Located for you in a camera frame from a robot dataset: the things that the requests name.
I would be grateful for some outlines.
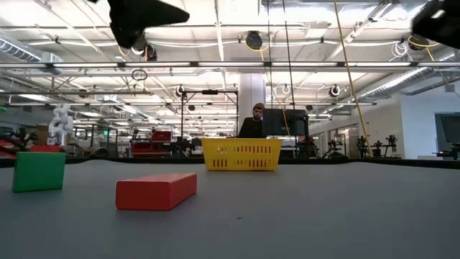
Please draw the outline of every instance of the white pillar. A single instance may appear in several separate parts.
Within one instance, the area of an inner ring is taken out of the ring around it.
[[[252,107],[255,104],[262,103],[265,105],[266,87],[265,74],[247,73],[239,75],[238,89],[238,132],[242,128],[243,121],[247,117],[252,117]]]

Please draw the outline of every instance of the green block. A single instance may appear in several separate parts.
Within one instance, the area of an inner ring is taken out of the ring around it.
[[[13,192],[63,188],[65,153],[19,152],[14,164]]]

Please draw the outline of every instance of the man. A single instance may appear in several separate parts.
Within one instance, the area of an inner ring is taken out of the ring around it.
[[[240,138],[266,138],[262,131],[262,112],[264,104],[258,103],[252,108],[252,117],[244,119],[239,131]]]

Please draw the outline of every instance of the yellow cable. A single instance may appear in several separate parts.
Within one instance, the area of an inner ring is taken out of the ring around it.
[[[426,51],[428,51],[428,54],[430,55],[431,61],[434,61],[433,54],[431,54],[430,48],[427,47]]]
[[[412,36],[410,36],[410,37],[408,38],[408,42],[409,42],[410,44],[412,44],[412,45],[415,45],[415,46],[417,46],[417,47],[436,47],[437,45],[439,45],[439,43],[436,43],[436,44],[432,44],[432,45],[422,45],[422,44],[417,44],[417,43],[414,43],[413,41],[411,41],[411,40],[410,40],[410,39],[412,39],[412,38],[413,38],[413,37],[412,37]]]
[[[337,0],[333,0],[333,6],[334,6],[334,9],[336,10],[337,25],[339,27],[340,41],[341,41],[341,44],[342,44],[342,48],[344,49],[346,72],[348,73],[348,79],[350,81],[351,93],[353,94],[354,101],[356,102],[356,107],[358,108],[358,114],[359,114],[359,119],[361,120],[362,131],[364,133],[364,137],[366,138],[367,148],[369,148],[369,155],[370,155],[371,158],[373,158],[374,154],[372,152],[372,147],[371,147],[371,144],[369,142],[369,138],[367,136],[366,126],[364,125],[364,118],[363,118],[362,113],[361,113],[361,107],[359,106],[357,93],[354,90],[353,79],[351,79],[350,66],[348,64],[348,57],[346,56],[344,33],[342,32],[342,28],[341,28],[341,25],[340,25],[339,8],[337,7]]]
[[[260,52],[260,57],[262,59],[262,61],[264,61],[264,50],[253,50],[253,51],[259,51]],[[297,147],[294,147],[294,143],[293,143],[293,140],[290,138],[290,132],[289,132],[289,127],[288,127],[288,121],[286,120],[286,112],[285,112],[285,109],[282,107],[280,101],[278,100],[278,97],[276,96],[275,92],[273,91],[273,88],[272,88],[272,96],[275,97],[276,99],[276,102],[278,103],[278,105],[281,107],[281,110],[282,110],[282,116],[284,118],[284,121],[285,121],[285,126],[286,126],[286,130],[287,130],[287,135],[289,137],[289,141],[290,141],[290,145],[293,146],[293,157],[295,158],[295,151],[297,150]]]
[[[125,57],[126,55],[128,55],[129,50],[128,50],[128,53],[123,53],[123,51],[121,50],[120,46],[118,46],[118,52],[120,52],[120,54]]]

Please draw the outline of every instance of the monitor screen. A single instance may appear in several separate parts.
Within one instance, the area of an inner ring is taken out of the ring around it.
[[[304,136],[305,122],[303,117],[306,115],[305,110],[285,110],[282,109],[264,109],[263,114],[263,132],[264,135],[270,136]]]
[[[460,142],[460,116],[442,115],[444,134],[448,143]]]

